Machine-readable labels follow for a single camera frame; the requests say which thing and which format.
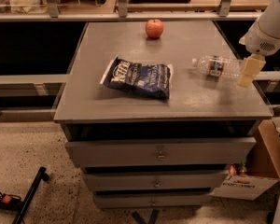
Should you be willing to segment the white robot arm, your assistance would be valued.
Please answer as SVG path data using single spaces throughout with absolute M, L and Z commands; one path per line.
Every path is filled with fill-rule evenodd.
M 272 0 L 241 41 L 251 55 L 244 59 L 238 84 L 248 85 L 259 74 L 265 58 L 280 50 L 280 0 Z M 272 224 L 280 224 L 280 196 L 271 218 Z

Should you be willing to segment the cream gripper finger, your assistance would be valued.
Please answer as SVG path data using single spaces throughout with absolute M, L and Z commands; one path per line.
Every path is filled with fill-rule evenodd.
M 251 54 L 245 58 L 237 84 L 242 87 L 251 85 L 265 64 L 265 57 L 260 54 Z

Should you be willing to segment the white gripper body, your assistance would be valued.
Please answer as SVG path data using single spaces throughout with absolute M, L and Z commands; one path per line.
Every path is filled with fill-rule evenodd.
M 262 14 L 255 20 L 239 43 L 253 54 L 274 55 L 280 50 L 280 16 Z

